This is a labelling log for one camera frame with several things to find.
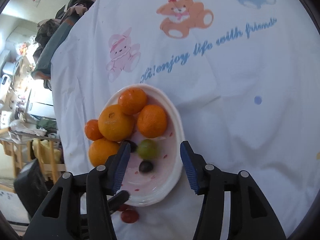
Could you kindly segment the pile of clothes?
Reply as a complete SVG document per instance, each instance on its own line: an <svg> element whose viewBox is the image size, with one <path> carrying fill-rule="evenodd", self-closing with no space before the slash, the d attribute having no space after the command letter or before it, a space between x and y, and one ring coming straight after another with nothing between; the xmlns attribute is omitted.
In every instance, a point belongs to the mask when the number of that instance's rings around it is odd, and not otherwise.
<svg viewBox="0 0 320 240"><path fill-rule="evenodd" d="M49 80L51 59L67 38L72 27L89 10L96 0L70 0L57 13L55 18L43 20L37 24L35 42L38 48L33 54L35 69L31 76L35 80Z"/></svg>

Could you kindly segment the red plum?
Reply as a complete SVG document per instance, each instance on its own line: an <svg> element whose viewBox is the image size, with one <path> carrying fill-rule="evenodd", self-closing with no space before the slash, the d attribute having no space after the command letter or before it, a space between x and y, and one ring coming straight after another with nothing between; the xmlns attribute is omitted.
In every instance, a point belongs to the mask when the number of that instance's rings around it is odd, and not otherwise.
<svg viewBox="0 0 320 240"><path fill-rule="evenodd" d="M133 224L139 220L139 213L136 210L127 209L120 215L121 220L127 224Z"/></svg>
<svg viewBox="0 0 320 240"><path fill-rule="evenodd" d="M123 211L125 211L125 210L128 210L129 208L130 208L129 205L127 205L127 204L122 204L122 205L118 208L118 211L119 211L119 212L123 212Z"/></svg>

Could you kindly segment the white cartoon bed sheet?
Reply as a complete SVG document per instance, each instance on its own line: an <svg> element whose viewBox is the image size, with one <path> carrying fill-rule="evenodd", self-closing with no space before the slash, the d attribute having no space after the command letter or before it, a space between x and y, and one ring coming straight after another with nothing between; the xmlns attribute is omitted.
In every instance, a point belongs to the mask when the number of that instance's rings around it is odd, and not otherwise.
<svg viewBox="0 0 320 240"><path fill-rule="evenodd" d="M299 0L96 0L51 60L67 170L92 169L84 125L146 83L196 153L247 170L285 235L319 191L319 33Z"/></svg>

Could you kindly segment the small mandarin top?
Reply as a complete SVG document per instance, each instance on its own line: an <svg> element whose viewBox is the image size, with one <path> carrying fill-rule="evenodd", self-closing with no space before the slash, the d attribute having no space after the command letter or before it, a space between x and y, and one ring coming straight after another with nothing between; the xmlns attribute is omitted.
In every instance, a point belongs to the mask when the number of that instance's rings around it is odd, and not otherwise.
<svg viewBox="0 0 320 240"><path fill-rule="evenodd" d="M89 120L84 127L86 137L91 141L96 141L103 138L103 135L99 131L98 120Z"/></svg>

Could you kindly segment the green grape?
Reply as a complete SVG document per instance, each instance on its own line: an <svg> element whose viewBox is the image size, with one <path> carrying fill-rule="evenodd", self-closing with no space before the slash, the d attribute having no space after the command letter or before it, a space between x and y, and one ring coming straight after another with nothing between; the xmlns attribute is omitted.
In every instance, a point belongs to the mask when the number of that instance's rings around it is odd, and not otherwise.
<svg viewBox="0 0 320 240"><path fill-rule="evenodd" d="M145 139L139 143L136 152L143 160L156 159L159 157L159 146L157 142Z"/></svg>

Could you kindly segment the small mandarin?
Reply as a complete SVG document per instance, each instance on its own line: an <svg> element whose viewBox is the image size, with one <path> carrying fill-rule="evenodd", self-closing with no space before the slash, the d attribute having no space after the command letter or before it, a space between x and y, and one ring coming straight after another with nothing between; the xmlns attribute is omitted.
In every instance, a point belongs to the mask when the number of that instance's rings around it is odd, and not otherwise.
<svg viewBox="0 0 320 240"><path fill-rule="evenodd" d="M138 115L137 128L146 138L162 136L167 130L167 126L167 114L160 106L146 105Z"/></svg>
<svg viewBox="0 0 320 240"><path fill-rule="evenodd" d="M96 141L103 138L103 135L99 131L98 120L89 120L84 127L86 137L91 141Z"/></svg>
<svg viewBox="0 0 320 240"><path fill-rule="evenodd" d="M124 90L118 98L118 105L121 111L127 115L139 113L147 103L147 94L144 90L136 87Z"/></svg>

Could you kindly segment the dark grape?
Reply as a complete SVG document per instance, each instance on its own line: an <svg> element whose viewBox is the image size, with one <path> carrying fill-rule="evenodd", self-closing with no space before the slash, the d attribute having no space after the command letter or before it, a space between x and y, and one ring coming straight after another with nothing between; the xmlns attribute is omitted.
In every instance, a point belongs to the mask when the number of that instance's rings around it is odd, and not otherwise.
<svg viewBox="0 0 320 240"><path fill-rule="evenodd" d="M131 140L125 140L130 145L131 153L135 153L137 150L137 144L135 142L132 142Z"/></svg>
<svg viewBox="0 0 320 240"><path fill-rule="evenodd" d="M154 166L153 163L147 160L144 160L139 165L139 172L140 173L149 173L153 170Z"/></svg>

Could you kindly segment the large orange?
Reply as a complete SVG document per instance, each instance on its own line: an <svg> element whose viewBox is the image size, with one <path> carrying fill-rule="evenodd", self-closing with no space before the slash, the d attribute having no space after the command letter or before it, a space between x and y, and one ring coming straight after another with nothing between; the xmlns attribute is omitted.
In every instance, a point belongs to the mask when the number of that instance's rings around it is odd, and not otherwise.
<svg viewBox="0 0 320 240"><path fill-rule="evenodd" d="M101 138L93 141L88 150L88 157L91 164L96 167L104 165L107 159L117 154L120 144L117 142L109 141L106 138Z"/></svg>
<svg viewBox="0 0 320 240"><path fill-rule="evenodd" d="M123 141L129 137L135 127L135 118L121 111L119 105L106 107L98 118L100 133L110 141Z"/></svg>

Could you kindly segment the wooden drying rack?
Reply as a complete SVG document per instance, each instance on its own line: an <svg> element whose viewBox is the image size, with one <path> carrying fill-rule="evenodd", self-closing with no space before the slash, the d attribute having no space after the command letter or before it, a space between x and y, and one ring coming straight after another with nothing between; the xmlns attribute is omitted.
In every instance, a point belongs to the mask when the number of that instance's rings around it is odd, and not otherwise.
<svg viewBox="0 0 320 240"><path fill-rule="evenodd" d="M55 184L66 171L66 166L62 161L60 142L59 138L18 132L10 127L1 129L1 146L4 154L11 157L14 178L22 168L36 159L45 181Z"/></svg>

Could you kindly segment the pink strawberry pattern bowl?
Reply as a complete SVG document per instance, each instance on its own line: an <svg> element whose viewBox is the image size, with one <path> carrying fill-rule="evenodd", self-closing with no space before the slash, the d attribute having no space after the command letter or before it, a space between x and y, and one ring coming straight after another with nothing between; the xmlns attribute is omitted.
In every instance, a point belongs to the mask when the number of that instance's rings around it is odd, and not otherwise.
<svg viewBox="0 0 320 240"><path fill-rule="evenodd" d="M168 117L166 132L154 139L159 146L159 156L152 161L153 170L139 171L143 161L138 153L131 153L120 190L128 191L131 206L149 206L162 201L175 187L182 172L180 143L185 140L180 114L165 93L148 84L134 84L117 91L106 103L106 107L117 103L122 92L129 88L140 88L146 92L148 103L162 107Z"/></svg>

